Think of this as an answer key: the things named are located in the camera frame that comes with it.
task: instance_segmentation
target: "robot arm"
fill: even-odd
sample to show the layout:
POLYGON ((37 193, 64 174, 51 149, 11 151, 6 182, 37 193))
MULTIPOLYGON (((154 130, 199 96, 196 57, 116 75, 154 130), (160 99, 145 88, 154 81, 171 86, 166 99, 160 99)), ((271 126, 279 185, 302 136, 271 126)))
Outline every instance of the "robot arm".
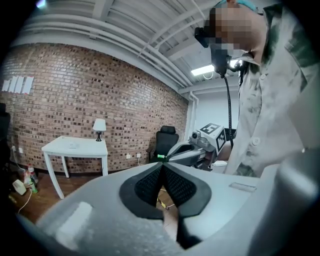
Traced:
POLYGON ((177 143, 170 149, 167 161, 203 169, 206 153, 212 152, 211 159, 206 164, 209 167, 217 160, 226 141, 224 127, 210 122, 200 130, 194 131, 189 141, 177 143))

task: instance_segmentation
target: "white wall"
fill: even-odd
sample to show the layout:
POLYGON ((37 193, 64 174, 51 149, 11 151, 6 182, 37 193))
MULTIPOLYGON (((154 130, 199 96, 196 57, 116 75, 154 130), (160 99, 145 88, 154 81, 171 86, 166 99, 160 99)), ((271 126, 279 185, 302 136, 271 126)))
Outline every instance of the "white wall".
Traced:
MULTIPOLYGON (((229 127, 228 96, 226 91, 196 95, 199 105, 196 109, 195 128, 198 130, 208 123, 229 127)), ((230 91, 232 128, 236 129, 239 117, 239 98, 237 91, 230 91)))

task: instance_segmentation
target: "white shirt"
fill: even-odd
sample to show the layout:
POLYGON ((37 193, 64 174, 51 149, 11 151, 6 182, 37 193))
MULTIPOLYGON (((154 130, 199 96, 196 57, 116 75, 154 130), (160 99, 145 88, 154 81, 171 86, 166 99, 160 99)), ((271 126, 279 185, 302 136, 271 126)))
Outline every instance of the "white shirt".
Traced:
POLYGON ((239 89, 239 121, 226 174, 260 177, 264 168, 279 164, 304 148, 288 110, 319 76, 319 59, 304 30, 282 4, 263 10, 267 42, 258 66, 249 64, 239 89))

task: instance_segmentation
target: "mesh pad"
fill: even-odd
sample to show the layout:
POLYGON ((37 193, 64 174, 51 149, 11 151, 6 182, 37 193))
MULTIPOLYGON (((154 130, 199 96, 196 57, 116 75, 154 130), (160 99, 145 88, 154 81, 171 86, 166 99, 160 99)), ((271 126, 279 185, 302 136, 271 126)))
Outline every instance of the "mesh pad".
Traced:
POLYGON ((142 201, 154 207, 156 206, 158 193, 162 186, 161 169, 162 166, 139 180, 134 186, 136 195, 142 201))
POLYGON ((122 203, 137 217, 163 220, 162 211, 155 208, 162 185, 178 207, 180 218, 199 215, 211 198, 206 182, 161 162, 129 177, 121 185, 119 195, 122 203))
POLYGON ((179 207, 196 193, 197 188, 194 183, 178 175, 168 167, 163 166, 162 169, 164 170, 163 185, 174 204, 179 207))

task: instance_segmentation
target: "white container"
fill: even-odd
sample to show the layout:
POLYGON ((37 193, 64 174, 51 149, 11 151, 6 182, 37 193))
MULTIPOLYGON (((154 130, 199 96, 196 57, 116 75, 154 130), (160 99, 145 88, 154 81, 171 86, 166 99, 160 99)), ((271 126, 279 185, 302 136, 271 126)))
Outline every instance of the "white container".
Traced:
POLYGON ((214 173, 223 174, 225 172, 226 166, 226 161, 215 161, 213 164, 211 164, 211 170, 214 173))
POLYGON ((21 196, 27 191, 25 185, 18 179, 12 185, 21 196))

